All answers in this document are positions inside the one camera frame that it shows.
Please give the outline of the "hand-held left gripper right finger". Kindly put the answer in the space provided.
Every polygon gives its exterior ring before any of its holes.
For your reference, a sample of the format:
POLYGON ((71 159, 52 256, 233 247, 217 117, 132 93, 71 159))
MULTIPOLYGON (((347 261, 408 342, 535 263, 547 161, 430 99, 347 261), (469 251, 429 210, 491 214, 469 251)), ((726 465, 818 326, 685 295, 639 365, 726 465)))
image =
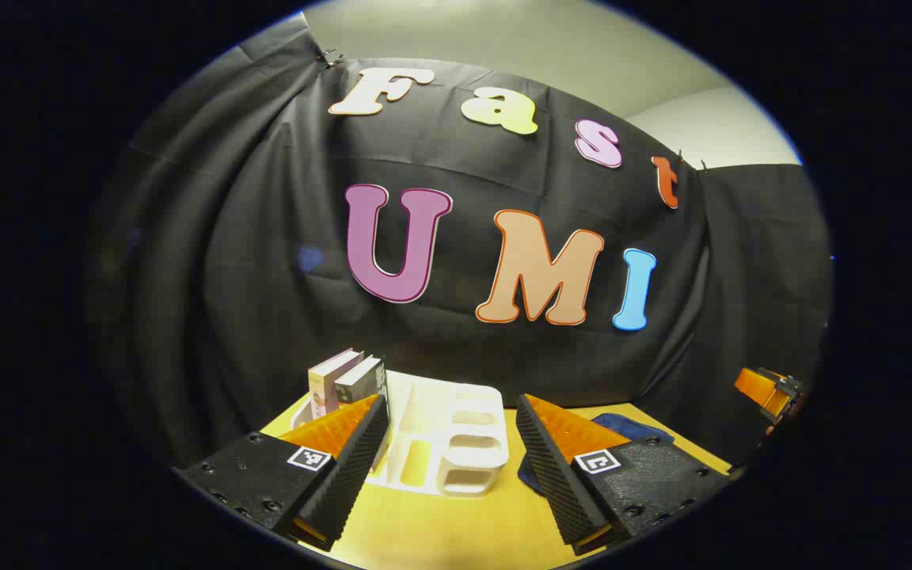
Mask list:
POLYGON ((532 394, 519 397, 516 426, 576 555, 659 533, 732 483, 662 437, 625 437, 532 394))

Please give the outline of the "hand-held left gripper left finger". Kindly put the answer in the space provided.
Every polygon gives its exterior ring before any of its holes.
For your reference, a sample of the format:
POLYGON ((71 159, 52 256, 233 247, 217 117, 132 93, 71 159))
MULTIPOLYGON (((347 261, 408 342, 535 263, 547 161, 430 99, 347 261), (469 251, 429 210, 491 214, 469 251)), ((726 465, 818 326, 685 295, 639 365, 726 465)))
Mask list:
POLYGON ((180 475, 243 519, 329 551, 389 426, 374 393, 280 436, 246 434, 180 475))

